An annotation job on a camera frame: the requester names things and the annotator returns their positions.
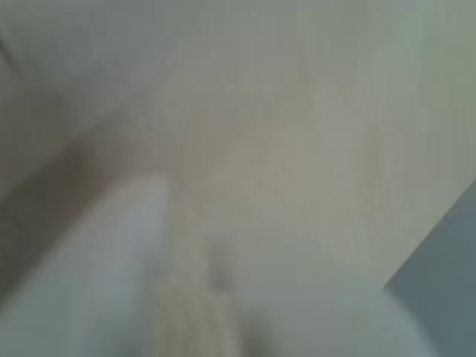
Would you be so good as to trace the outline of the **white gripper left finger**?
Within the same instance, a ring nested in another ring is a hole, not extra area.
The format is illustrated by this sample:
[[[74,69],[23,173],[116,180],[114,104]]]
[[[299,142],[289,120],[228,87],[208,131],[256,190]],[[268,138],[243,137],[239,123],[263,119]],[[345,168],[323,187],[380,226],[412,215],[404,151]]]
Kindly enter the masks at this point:
[[[106,191],[3,306],[1,354],[149,356],[169,202],[162,177]]]

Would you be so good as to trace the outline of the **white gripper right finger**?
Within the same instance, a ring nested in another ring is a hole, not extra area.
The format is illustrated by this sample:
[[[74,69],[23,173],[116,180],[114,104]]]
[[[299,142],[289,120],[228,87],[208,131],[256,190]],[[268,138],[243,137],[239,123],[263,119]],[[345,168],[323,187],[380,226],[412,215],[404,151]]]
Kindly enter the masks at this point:
[[[418,323],[384,292],[286,291],[241,314],[244,356],[436,356]]]

